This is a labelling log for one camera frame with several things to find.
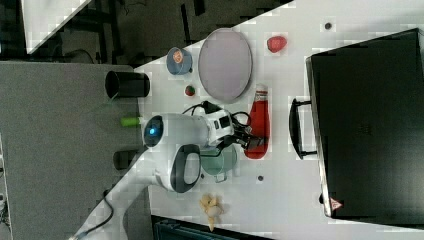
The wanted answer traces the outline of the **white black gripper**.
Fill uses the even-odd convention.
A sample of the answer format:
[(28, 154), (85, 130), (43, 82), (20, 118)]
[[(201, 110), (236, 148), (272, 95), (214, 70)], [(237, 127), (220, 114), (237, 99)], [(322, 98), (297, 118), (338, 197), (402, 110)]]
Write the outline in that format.
[[(234, 134), (231, 115), (227, 110), (219, 110), (214, 113), (205, 114), (204, 118), (208, 124), (208, 140), (210, 142), (219, 142), (223, 137)], [(235, 143), (239, 144), (243, 149), (254, 149), (258, 146), (262, 146), (265, 143), (265, 139), (253, 135), (236, 136)]]

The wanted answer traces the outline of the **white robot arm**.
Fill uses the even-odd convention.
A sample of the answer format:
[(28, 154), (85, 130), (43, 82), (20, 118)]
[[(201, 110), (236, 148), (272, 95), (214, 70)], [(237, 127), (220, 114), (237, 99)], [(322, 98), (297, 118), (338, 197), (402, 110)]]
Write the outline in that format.
[(148, 186), (185, 193), (200, 177), (203, 151), (221, 151), (231, 144), (253, 149), (266, 142), (227, 110), (156, 115), (144, 123), (142, 138), (146, 150), (69, 240), (128, 240), (124, 215)]

